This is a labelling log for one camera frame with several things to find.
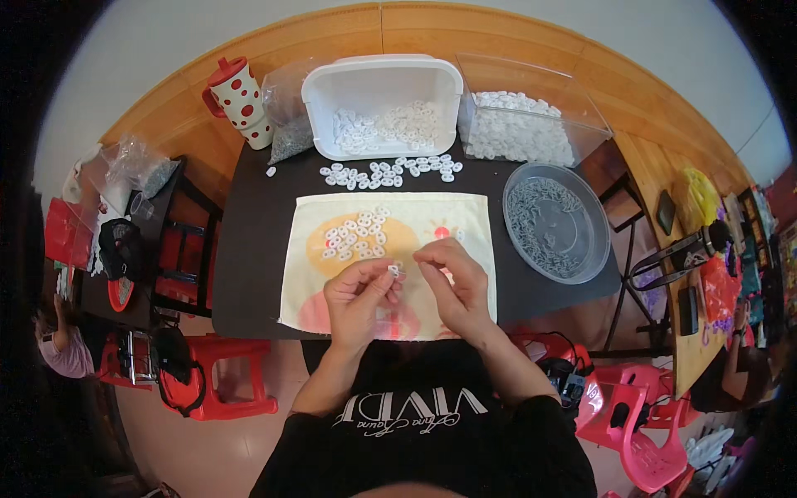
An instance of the black t-shirt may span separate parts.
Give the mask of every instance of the black t-shirt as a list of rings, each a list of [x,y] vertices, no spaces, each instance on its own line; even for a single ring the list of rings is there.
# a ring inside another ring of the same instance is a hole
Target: black t-shirt
[[[251,496],[353,496],[402,482],[463,496],[597,496],[574,429],[548,396],[510,413],[484,387],[363,392],[327,417],[289,417]]]

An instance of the person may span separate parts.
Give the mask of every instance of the person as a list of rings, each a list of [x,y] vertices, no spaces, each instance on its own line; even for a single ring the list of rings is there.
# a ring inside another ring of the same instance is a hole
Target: person
[[[53,313],[42,304],[34,318],[41,357],[56,373],[70,378],[93,375],[100,369],[105,339],[112,327],[101,320],[69,320],[61,296],[53,296]]]
[[[413,258],[461,340],[374,341],[403,275],[388,259],[347,267],[324,286],[331,341],[250,495],[596,496],[559,395],[490,319],[482,267],[451,238]]]
[[[750,303],[744,300],[738,303],[734,313],[730,351],[720,349],[689,390],[695,410],[706,413],[746,410],[773,392],[783,362],[771,362],[766,351],[746,344],[744,332],[749,319]]]

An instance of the black bag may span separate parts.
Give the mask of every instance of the black bag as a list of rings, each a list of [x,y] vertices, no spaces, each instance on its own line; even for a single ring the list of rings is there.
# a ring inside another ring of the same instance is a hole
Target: black bag
[[[100,228],[100,261],[108,280],[123,276],[139,282],[144,276],[144,239],[138,226],[124,218],[102,224]]]
[[[205,400],[205,370],[199,362],[191,358],[186,338],[177,327],[163,327],[152,333],[152,360],[158,368],[158,389],[160,397],[166,406],[177,410],[188,418],[191,411],[196,410]],[[163,389],[162,375],[171,375],[186,386],[191,382],[191,371],[199,369],[199,378],[202,380],[202,389],[199,396],[189,406],[181,407],[171,403]]]

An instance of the black table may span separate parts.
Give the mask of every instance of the black table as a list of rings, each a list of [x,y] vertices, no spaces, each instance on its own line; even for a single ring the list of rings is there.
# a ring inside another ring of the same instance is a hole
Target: black table
[[[131,221],[141,230],[141,237],[144,240],[144,250],[147,260],[145,261],[146,272],[140,282],[136,282],[130,296],[130,302],[121,312],[111,308],[108,300],[108,278],[105,272],[100,272],[91,276],[89,272],[82,272],[80,283],[80,302],[78,307],[94,316],[107,318],[118,324],[139,330],[149,330],[155,317],[153,316],[153,306],[174,309],[181,312],[201,314],[203,307],[192,306],[182,301],[174,300],[166,296],[155,293],[155,282],[160,275],[158,259],[160,255],[161,236],[164,226],[167,224],[168,214],[176,190],[181,190],[193,202],[208,212],[208,226],[205,231],[205,243],[202,251],[202,267],[208,268],[210,261],[210,248],[214,238],[216,222],[222,219],[223,211],[207,196],[205,196],[192,182],[185,176],[188,158],[180,156],[174,174],[158,194],[149,199],[155,208],[152,217],[145,219],[135,214],[131,215]],[[130,214],[132,199],[138,193],[133,190],[125,214]],[[200,276],[198,286],[200,289],[207,289],[207,272]],[[199,293],[199,302],[204,302],[204,292]]]
[[[464,166],[454,182],[442,182],[436,172],[418,178],[405,174],[402,188],[380,187],[377,191],[465,192],[488,197],[499,324],[544,315],[617,292],[620,272],[614,253],[609,255],[598,276],[580,285],[549,280],[520,258],[509,240],[501,209],[504,184],[519,163],[465,159],[459,140],[448,153]],[[282,274],[296,198],[347,190],[345,186],[327,185],[318,170],[332,161],[315,149],[278,163],[277,174],[272,178],[265,174],[270,154],[270,147],[254,151],[245,145],[238,159],[216,254],[213,327],[226,337],[324,339],[323,335],[277,323]],[[349,161],[346,166],[369,171],[371,161]]]

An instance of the tile floor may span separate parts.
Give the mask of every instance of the tile floor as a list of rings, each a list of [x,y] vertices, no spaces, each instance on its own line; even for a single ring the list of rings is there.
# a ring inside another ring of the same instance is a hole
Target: tile floor
[[[587,177],[596,192],[604,191],[623,173],[623,165],[611,161],[594,161],[587,168]],[[618,224],[637,208],[624,194],[607,205],[610,223]],[[647,222],[641,220],[634,240],[634,262],[655,250],[653,235]],[[612,245],[618,265],[625,263],[629,230],[613,234]],[[594,300],[572,308],[529,320],[537,331],[558,330],[573,341],[581,342],[588,350],[599,349],[605,341],[617,295]],[[661,317],[664,303],[658,303],[654,317]],[[635,328],[645,324],[644,315],[630,299],[622,307],[613,348],[648,346],[644,334]],[[183,317],[180,324],[186,335],[203,335],[213,331],[210,320]],[[657,359],[656,365],[671,359]],[[238,371],[240,366],[220,366],[216,377],[223,379]],[[247,496],[257,475],[268,460],[280,436],[285,416],[302,383],[308,378],[307,369],[297,341],[272,341],[272,353],[264,368],[264,380],[270,394],[277,397],[280,409],[274,415],[240,418],[231,421],[197,422],[182,418],[167,410],[157,390],[145,391],[117,388],[119,409],[124,428],[140,472],[152,484],[166,481],[183,498],[204,496]],[[235,395],[245,397],[245,386]],[[681,439],[698,435],[704,425],[728,424],[728,415],[704,415],[692,425],[681,429]],[[646,431],[658,444],[663,444],[667,431]],[[634,488],[620,465],[618,454],[600,448],[589,441],[581,441],[592,462],[599,495],[614,490],[628,496]]]

